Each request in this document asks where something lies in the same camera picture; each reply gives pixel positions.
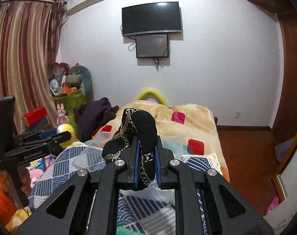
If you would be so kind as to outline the pink plush toy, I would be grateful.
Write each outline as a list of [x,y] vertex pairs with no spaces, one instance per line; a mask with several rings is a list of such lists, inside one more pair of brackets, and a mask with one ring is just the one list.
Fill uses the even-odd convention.
[[30,179],[31,179],[31,187],[33,188],[34,185],[39,181],[40,177],[44,174],[42,169],[32,169],[30,170]]

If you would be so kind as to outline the red box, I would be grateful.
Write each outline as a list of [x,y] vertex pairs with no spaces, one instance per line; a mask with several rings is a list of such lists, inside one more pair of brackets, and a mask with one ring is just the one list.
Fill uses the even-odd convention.
[[47,115],[46,108],[39,106],[35,109],[30,110],[28,113],[22,115],[22,123],[24,126],[30,127],[31,125],[40,121],[46,115]]

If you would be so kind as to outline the dark purple garment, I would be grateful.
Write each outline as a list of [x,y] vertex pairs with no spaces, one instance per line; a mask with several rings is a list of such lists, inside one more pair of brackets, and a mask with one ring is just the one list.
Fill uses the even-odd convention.
[[115,119],[118,110],[119,106],[112,106],[106,97],[81,105],[75,111],[77,138],[81,142],[91,140],[102,126]]

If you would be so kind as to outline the blue white patterned tablecloth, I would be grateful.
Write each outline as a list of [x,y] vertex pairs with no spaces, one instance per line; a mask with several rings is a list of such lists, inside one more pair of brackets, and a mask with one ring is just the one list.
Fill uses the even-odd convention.
[[[35,183],[29,196],[29,208],[35,211],[78,169],[100,170],[105,166],[102,149],[73,145],[65,149]],[[173,190],[160,190],[153,181],[148,188],[120,191],[117,224],[141,234],[175,234]]]

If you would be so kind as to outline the brown wooden door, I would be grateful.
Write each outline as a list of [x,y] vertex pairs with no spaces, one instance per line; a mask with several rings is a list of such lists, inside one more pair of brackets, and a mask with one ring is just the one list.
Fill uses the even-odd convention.
[[279,144],[294,141],[275,175],[282,173],[297,148],[297,12],[288,10],[278,14],[283,41],[283,83],[272,134]]

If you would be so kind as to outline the yellow felt ball toy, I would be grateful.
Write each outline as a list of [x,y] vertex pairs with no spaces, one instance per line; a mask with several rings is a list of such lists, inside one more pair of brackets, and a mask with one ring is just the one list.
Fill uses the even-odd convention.
[[63,133],[63,142],[59,144],[63,148],[69,147],[75,141],[75,131],[70,124],[59,125],[57,133]]

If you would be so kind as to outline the black cloth with chain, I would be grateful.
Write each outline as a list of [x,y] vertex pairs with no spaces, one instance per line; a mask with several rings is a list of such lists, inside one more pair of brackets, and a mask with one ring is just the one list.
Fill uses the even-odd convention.
[[138,189],[143,190],[155,178],[155,147],[158,143],[155,119],[149,112],[126,108],[119,129],[102,150],[102,157],[106,164],[121,159],[125,150],[132,146],[135,137],[140,143]]

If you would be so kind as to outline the grey green plush toy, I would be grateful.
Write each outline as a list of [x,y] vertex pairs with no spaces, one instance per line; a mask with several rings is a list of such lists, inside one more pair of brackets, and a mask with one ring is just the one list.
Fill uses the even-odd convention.
[[69,74],[66,76],[66,83],[81,90],[82,94],[89,100],[93,100],[92,76],[85,66],[75,65],[71,67]]

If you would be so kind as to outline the green knitted cloth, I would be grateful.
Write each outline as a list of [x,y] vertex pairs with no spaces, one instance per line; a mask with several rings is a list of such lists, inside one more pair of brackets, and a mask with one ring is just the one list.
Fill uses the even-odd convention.
[[142,235],[142,233],[132,231],[123,226],[117,226],[116,235]]

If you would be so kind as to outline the striped pink curtain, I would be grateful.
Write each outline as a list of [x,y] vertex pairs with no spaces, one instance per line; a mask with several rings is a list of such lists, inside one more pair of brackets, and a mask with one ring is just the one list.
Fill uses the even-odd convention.
[[49,81],[65,12],[63,0],[0,3],[0,98],[16,98],[15,134],[25,130],[22,116],[38,106],[56,124]]

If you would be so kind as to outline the yellow curved headboard cushion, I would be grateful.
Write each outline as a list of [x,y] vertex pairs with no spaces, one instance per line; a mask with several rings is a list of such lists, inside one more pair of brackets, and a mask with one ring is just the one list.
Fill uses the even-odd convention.
[[168,107],[168,103],[165,99],[165,97],[163,96],[163,94],[158,91],[157,89],[154,89],[152,87],[148,87],[148,88],[145,88],[144,90],[142,90],[140,92],[140,94],[137,96],[136,100],[144,100],[146,97],[154,97],[155,100],[161,104],[161,105],[164,105],[164,106],[167,106]]

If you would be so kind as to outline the small wall monitor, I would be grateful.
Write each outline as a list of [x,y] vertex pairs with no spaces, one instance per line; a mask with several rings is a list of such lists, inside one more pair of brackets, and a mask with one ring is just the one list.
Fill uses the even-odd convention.
[[136,58],[163,58],[169,56],[167,34],[145,34],[136,36]]

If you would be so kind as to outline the beige patchwork blanket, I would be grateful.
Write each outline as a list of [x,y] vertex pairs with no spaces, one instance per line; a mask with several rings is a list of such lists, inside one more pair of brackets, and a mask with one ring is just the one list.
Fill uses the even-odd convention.
[[216,154],[223,177],[229,181],[229,171],[223,156],[216,123],[210,109],[196,104],[167,107],[147,100],[137,100],[121,107],[116,118],[101,127],[93,136],[101,132],[114,133],[118,130],[124,109],[137,108],[149,112],[155,119],[160,136],[180,139],[183,155]]

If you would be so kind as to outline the clear plastic storage box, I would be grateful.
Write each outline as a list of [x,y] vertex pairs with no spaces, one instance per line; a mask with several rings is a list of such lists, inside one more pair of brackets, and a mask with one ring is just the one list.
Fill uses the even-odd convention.
[[[78,169],[87,169],[89,172],[101,170],[105,167],[105,161],[102,158],[102,147],[109,141],[109,137],[113,133],[101,132],[98,136],[89,143],[81,154],[72,163]],[[182,151],[182,137],[181,136],[160,136],[164,148],[173,152],[176,159],[181,158]],[[122,159],[129,163],[130,148],[125,150],[122,154]],[[158,187],[157,180],[154,179],[147,188],[143,190],[120,190],[122,198],[134,199],[140,202],[141,206],[145,203],[149,205],[162,205],[175,203],[175,191],[161,190]]]

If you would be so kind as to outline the pink rabbit figure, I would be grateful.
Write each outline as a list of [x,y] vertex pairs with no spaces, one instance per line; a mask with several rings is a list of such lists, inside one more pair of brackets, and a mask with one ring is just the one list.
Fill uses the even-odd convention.
[[68,124],[69,118],[66,115],[63,103],[57,104],[57,125]]

